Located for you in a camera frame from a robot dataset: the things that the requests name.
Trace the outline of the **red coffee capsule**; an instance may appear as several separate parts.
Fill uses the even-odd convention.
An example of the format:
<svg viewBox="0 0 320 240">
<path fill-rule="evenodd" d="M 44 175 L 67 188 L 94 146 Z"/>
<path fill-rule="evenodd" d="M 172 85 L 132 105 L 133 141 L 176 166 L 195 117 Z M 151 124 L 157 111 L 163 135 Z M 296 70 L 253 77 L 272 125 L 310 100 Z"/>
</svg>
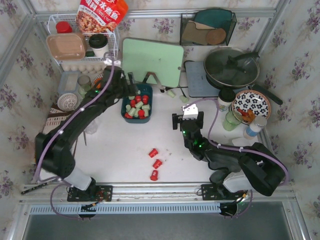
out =
<svg viewBox="0 0 320 240">
<path fill-rule="evenodd" d="M 132 119 L 133 118 L 133 116 L 131 116 L 128 112 L 125 113 L 124 117 L 127 118 L 127 119 Z"/>
<path fill-rule="evenodd" d="M 143 118 L 145 118 L 145 111 L 144 110 L 139 110 L 138 111 L 138 117 L 140 118 L 140 119 L 143 119 Z"/>
<path fill-rule="evenodd" d="M 150 158 L 153 158 L 153 157 L 155 157 L 156 155 L 158 155 L 159 154 L 159 152 L 158 152 L 158 150 L 156 149 L 156 148 L 153 148 L 150 152 L 149 152 L 149 157 Z"/>
<path fill-rule="evenodd" d="M 137 106 L 136 106 L 137 103 L 138 103 L 138 102 L 137 102 L 135 99 L 133 99 L 133 100 L 130 101 L 130 105 L 131 105 L 132 108 L 136 108 L 136 107 L 137 107 Z"/>
<path fill-rule="evenodd" d="M 142 97 L 140 96 L 140 95 L 137 95 L 136 97 L 135 97 L 135 102 L 136 103 L 139 103 L 139 102 L 141 102 L 142 101 Z"/>
<path fill-rule="evenodd" d="M 149 101 L 149 96 L 148 95 L 143 95 L 142 96 L 142 102 L 144 105 L 147 105 Z"/>
<path fill-rule="evenodd" d="M 160 159 L 157 159 L 152 166 L 154 169 L 158 169 L 162 164 L 163 162 Z"/>
<path fill-rule="evenodd" d="M 159 176 L 159 172 L 157 170 L 153 170 L 150 176 L 151 181 L 157 181 Z"/>
</svg>

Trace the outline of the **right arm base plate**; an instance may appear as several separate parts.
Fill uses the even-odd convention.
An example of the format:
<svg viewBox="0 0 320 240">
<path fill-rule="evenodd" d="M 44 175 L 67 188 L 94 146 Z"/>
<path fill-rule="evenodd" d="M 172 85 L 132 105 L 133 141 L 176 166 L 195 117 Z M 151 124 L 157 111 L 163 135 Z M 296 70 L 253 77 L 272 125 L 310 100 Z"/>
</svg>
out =
<svg viewBox="0 0 320 240">
<path fill-rule="evenodd" d="M 213 200 L 236 200 L 243 195 L 243 191 L 230 192 L 223 185 L 216 186 L 214 184 L 202 184 L 201 194 L 204 201 Z"/>
</svg>

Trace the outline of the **white plastic scoop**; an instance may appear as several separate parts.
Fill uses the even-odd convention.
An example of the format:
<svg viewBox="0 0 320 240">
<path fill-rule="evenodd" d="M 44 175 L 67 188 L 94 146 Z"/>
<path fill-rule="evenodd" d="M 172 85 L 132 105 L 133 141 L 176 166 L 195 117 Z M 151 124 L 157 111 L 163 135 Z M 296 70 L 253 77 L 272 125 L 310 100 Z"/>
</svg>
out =
<svg viewBox="0 0 320 240">
<path fill-rule="evenodd" d="M 251 145 L 250 141 L 244 137 L 234 138 L 231 140 L 231 142 L 235 147 L 245 147 Z"/>
</svg>

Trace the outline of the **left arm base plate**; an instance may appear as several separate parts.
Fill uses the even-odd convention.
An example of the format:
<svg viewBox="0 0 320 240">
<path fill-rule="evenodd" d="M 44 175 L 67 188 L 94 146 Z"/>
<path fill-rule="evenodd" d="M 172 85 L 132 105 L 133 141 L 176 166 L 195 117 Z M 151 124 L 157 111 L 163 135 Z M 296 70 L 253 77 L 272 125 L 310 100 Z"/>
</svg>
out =
<svg viewBox="0 0 320 240">
<path fill-rule="evenodd" d="M 112 200 L 112 185 L 97 185 L 96 192 L 90 195 L 88 191 L 79 190 L 75 187 L 69 187 L 67 190 L 68 202 L 110 202 Z"/>
</svg>

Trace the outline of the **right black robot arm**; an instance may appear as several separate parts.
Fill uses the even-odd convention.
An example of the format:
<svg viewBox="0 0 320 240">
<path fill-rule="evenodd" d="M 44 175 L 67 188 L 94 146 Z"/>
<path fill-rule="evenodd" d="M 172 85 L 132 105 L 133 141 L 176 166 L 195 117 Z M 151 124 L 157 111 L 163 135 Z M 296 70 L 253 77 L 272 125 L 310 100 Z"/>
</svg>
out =
<svg viewBox="0 0 320 240">
<path fill-rule="evenodd" d="M 232 191 L 223 185 L 227 176 L 243 171 L 252 187 L 264 196 L 271 196 L 285 178 L 285 170 L 270 160 L 272 154 L 261 143 L 245 147 L 244 150 L 229 150 L 226 145 L 212 145 L 202 136 L 204 113 L 201 111 L 196 119 L 183 119 L 182 115 L 172 114 L 172 128 L 180 128 L 184 147 L 198 161 L 208 163 L 213 174 L 209 180 L 213 191 L 221 199 L 231 197 Z"/>
</svg>

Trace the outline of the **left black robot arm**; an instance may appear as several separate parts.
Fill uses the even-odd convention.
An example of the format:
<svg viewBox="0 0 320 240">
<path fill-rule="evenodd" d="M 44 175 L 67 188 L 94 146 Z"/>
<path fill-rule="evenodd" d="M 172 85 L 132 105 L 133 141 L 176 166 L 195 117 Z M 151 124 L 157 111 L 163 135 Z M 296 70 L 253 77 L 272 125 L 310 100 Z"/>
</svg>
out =
<svg viewBox="0 0 320 240">
<path fill-rule="evenodd" d="M 135 96 L 138 92 L 133 73 L 125 74 L 117 66 L 107 66 L 102 80 L 86 94 L 80 105 L 66 120 L 49 133 L 38 133 L 35 137 L 36 171 L 39 180 L 41 170 L 45 170 L 80 191 L 93 194 L 96 180 L 76 166 L 71 147 L 87 126 L 116 100 Z"/>
</svg>

